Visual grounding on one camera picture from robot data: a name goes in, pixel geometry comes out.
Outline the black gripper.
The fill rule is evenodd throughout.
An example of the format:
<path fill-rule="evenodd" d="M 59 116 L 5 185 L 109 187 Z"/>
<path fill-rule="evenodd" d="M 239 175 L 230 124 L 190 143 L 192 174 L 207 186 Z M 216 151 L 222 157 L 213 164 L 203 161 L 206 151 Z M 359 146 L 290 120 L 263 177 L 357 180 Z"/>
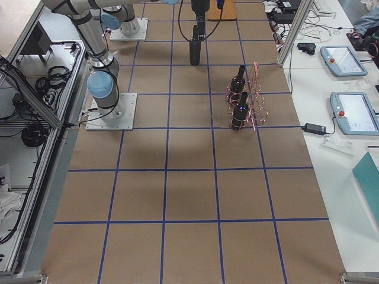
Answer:
<path fill-rule="evenodd" d="M 198 37 L 205 36 L 205 13 L 210 9 L 210 0 L 191 0 L 191 9 L 196 13 Z"/>

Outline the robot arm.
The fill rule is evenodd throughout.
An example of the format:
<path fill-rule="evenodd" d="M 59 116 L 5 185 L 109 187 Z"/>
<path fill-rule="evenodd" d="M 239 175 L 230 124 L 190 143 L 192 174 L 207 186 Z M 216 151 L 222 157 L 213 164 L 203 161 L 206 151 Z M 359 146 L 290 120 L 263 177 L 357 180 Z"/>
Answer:
<path fill-rule="evenodd" d="M 118 30 L 122 35 L 131 37 L 140 30 L 132 5 L 118 5 L 103 8 L 101 22 L 110 30 Z"/>
<path fill-rule="evenodd" d="M 117 30 L 124 25 L 136 23 L 133 4 L 140 1 L 43 1 L 52 13 L 68 17 L 88 49 L 94 69 L 87 80 L 87 88 L 97 103 L 99 119 L 119 121 L 124 116 L 117 85 L 119 63 L 96 35 L 96 25 L 91 10 L 104 10 L 100 20 L 107 28 Z"/>

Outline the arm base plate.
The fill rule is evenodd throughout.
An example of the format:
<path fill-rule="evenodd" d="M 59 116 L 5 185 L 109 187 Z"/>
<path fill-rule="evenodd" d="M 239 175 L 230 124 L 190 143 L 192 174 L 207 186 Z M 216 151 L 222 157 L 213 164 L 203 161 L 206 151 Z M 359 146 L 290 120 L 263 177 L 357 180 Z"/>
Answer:
<path fill-rule="evenodd" d="M 124 22 L 117 30 L 112 30 L 111 41 L 145 41 L 147 36 L 147 18 L 135 18 Z"/>
<path fill-rule="evenodd" d="M 91 111 L 85 129 L 88 131 L 118 131 L 133 129 L 137 93 L 121 93 L 118 105 L 111 113 L 97 109 Z"/>

